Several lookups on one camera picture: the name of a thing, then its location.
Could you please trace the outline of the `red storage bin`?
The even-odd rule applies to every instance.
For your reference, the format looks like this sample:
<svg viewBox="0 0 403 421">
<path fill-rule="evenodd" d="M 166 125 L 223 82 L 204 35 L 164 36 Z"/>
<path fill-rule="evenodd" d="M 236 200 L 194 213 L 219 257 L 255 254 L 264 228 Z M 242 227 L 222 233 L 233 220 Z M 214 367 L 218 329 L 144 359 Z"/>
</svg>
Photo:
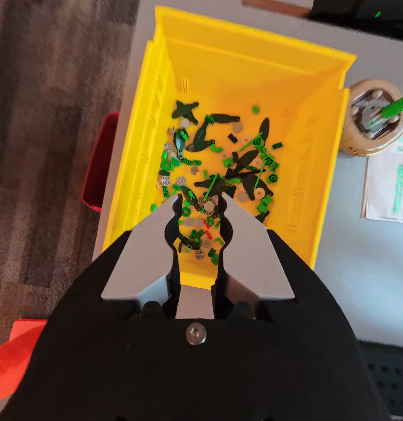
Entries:
<svg viewBox="0 0 403 421">
<path fill-rule="evenodd" d="M 98 213 L 102 211 L 119 117 L 119 112 L 108 113 L 104 117 L 83 183 L 82 202 Z"/>
</svg>

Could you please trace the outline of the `building instruction booklet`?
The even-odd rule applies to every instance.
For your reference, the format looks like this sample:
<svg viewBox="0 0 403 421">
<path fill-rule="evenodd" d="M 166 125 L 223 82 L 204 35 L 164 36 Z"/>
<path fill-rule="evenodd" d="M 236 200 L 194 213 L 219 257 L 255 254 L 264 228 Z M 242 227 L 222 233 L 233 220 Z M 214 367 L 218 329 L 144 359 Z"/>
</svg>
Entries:
<svg viewBox="0 0 403 421">
<path fill-rule="evenodd" d="M 361 218 L 403 224 L 403 136 L 368 157 Z"/>
</svg>

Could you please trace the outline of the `toy bamboo stalk in tan pot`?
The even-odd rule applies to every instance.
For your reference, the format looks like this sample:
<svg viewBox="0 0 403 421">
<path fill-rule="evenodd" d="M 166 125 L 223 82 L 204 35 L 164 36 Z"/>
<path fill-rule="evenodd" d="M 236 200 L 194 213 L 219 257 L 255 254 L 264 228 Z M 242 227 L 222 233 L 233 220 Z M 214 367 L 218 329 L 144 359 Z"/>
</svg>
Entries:
<svg viewBox="0 0 403 421">
<path fill-rule="evenodd" d="M 403 93 L 378 78 L 353 84 L 340 149 L 350 156 L 366 157 L 393 145 L 403 153 Z"/>
</svg>

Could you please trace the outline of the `grey desk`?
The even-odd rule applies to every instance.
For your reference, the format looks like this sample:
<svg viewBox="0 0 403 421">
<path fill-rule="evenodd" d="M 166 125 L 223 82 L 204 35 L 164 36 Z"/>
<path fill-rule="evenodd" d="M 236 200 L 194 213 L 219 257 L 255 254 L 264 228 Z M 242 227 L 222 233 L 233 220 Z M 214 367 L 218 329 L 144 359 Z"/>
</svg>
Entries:
<svg viewBox="0 0 403 421">
<path fill-rule="evenodd" d="M 110 204 L 146 43 L 153 38 L 156 5 L 268 30 L 357 55 L 346 85 L 376 77 L 403 92 L 403 41 L 325 25 L 241 1 L 141 1 L 135 24 L 119 124 L 93 260 L 103 250 Z M 315 272 L 365 341 L 403 347 L 403 224 L 360 218 L 365 158 L 337 157 Z"/>
</svg>

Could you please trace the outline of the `pile of toy brick pieces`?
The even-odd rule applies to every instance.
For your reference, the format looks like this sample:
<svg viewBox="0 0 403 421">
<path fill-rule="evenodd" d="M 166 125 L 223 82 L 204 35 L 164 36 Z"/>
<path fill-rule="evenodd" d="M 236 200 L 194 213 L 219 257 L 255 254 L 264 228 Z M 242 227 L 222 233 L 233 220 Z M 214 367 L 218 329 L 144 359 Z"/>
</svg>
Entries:
<svg viewBox="0 0 403 421">
<path fill-rule="evenodd" d="M 266 225 L 273 205 L 272 186 L 278 181 L 279 163 L 273 152 L 283 144 L 270 136 L 270 117 L 258 106 L 252 107 L 249 120 L 232 113 L 210 113 L 195 126 L 197 105 L 177 101 L 173 117 L 178 125 L 167 130 L 150 211 L 181 194 L 178 254 L 199 265 L 216 266 L 225 244 L 220 234 L 221 193 Z"/>
</svg>

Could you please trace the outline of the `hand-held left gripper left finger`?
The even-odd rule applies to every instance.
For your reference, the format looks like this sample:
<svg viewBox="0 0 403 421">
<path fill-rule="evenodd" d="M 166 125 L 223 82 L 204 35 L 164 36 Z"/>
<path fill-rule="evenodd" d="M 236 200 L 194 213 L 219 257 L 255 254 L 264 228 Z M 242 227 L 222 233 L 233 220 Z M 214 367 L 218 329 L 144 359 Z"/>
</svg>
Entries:
<svg viewBox="0 0 403 421">
<path fill-rule="evenodd" d="M 102 300 L 133 301 L 139 310 L 153 301 L 176 317 L 181 284 L 174 241 L 182 208 L 183 196 L 175 194 L 131 229 Z"/>
</svg>

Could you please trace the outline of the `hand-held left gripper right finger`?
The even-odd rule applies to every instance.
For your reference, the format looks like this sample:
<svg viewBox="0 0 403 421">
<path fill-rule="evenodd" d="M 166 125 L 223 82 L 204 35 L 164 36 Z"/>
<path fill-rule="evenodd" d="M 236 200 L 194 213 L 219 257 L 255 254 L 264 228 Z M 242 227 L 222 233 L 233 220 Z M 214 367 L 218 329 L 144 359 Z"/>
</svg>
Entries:
<svg viewBox="0 0 403 421">
<path fill-rule="evenodd" d="M 218 205 L 224 245 L 213 293 L 215 318 L 226 318 L 241 302 L 255 317 L 262 302 L 292 301 L 294 291 L 266 227 L 225 192 Z"/>
</svg>

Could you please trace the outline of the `yellow plastic parts bin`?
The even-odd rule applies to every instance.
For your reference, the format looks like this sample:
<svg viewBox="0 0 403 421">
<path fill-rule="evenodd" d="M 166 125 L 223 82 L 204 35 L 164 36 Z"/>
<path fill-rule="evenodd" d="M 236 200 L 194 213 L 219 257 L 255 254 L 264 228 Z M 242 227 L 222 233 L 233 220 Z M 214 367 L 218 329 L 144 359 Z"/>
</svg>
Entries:
<svg viewBox="0 0 403 421">
<path fill-rule="evenodd" d="M 206 114 L 249 120 L 258 106 L 271 120 L 278 181 L 266 227 L 315 267 L 348 101 L 355 55 L 157 6 L 146 45 L 110 204 L 103 250 L 150 213 L 176 100 Z"/>
</svg>

